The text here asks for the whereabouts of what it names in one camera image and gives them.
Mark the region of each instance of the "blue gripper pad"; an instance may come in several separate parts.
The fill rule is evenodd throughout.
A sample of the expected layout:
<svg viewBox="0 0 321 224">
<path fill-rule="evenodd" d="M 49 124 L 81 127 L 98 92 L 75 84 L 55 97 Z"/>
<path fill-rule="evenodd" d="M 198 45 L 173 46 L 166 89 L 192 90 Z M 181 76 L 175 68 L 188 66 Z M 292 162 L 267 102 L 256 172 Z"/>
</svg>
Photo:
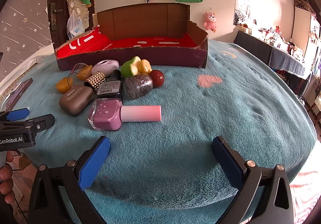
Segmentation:
<svg viewBox="0 0 321 224">
<path fill-rule="evenodd" d="M 13 110 L 8 112 L 7 120 L 8 121 L 17 121 L 26 118 L 29 115 L 28 108 L 23 108 L 19 110 Z"/>
<path fill-rule="evenodd" d="M 82 190 L 88 188 L 94 182 L 100 168 L 107 159 L 110 151 L 110 140 L 105 137 L 96 147 L 88 160 L 79 171 L 79 185 Z"/>
<path fill-rule="evenodd" d="M 212 151 L 230 184 L 240 190 L 243 187 L 243 172 L 217 137 L 212 141 Z"/>
</svg>

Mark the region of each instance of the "finger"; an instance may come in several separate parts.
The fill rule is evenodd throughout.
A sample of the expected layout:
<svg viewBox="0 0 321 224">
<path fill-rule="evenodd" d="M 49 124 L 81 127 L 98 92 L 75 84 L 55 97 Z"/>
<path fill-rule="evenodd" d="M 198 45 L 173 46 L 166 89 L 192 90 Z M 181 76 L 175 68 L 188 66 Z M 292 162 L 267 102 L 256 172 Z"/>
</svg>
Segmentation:
<svg viewBox="0 0 321 224">
<path fill-rule="evenodd" d="M 10 151 L 7 152 L 7 161 L 12 162 L 13 161 L 13 155 Z"/>
<path fill-rule="evenodd" d="M 8 203 L 8 204 L 14 203 L 14 199 L 15 199 L 15 194 L 14 194 L 13 191 L 10 191 L 10 192 L 4 197 L 5 202 Z"/>
<path fill-rule="evenodd" d="M 7 195 L 13 188 L 13 180 L 9 179 L 0 184 L 0 192 L 3 195 Z"/>
<path fill-rule="evenodd" d="M 0 179 L 5 181 L 12 177 L 12 168 L 9 164 L 4 165 L 0 169 Z"/>
</svg>

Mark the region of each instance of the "blue blanket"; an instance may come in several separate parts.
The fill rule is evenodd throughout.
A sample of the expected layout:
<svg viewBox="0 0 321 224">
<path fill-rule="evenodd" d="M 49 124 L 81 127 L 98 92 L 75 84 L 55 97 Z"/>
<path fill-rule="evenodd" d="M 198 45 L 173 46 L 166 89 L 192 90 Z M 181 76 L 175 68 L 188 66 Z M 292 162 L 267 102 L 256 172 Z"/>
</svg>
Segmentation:
<svg viewBox="0 0 321 224">
<path fill-rule="evenodd" d="M 206 69 L 153 69 L 164 73 L 164 85 L 125 105 L 161 105 L 162 121 L 97 132 L 87 120 L 90 106 L 76 117 L 59 107 L 55 84 L 69 72 L 59 72 L 50 56 L 23 78 L 33 83 L 15 109 L 30 107 L 30 118 L 52 113 L 56 123 L 23 151 L 38 165 L 62 166 L 108 136 L 110 155 L 87 194 L 117 224 L 215 223 L 237 192 L 211 151 L 219 135 L 245 160 L 283 164 L 290 181 L 299 172 L 315 128 L 293 92 L 253 55 L 209 41 Z"/>
</svg>

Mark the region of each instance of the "gray wallpaper with stars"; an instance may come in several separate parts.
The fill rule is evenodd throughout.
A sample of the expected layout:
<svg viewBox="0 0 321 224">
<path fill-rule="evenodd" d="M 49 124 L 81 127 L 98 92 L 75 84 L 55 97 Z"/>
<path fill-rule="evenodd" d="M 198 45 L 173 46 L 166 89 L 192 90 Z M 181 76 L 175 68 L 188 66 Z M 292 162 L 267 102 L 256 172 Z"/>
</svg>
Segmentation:
<svg viewBox="0 0 321 224">
<path fill-rule="evenodd" d="M 47 0 L 8 0 L 0 12 L 0 81 L 41 47 L 52 43 Z"/>
</svg>

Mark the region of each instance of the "dark tablecloth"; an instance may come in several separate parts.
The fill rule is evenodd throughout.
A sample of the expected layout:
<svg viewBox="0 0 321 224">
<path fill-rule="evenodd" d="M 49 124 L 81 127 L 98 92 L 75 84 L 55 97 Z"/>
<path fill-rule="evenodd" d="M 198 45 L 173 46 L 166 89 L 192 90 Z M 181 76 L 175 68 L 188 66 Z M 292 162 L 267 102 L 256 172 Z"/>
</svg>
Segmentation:
<svg viewBox="0 0 321 224">
<path fill-rule="evenodd" d="M 239 31 L 234 43 L 243 47 L 272 69 L 284 70 L 299 77 L 304 75 L 305 67 L 298 60 L 256 37 Z"/>
</svg>

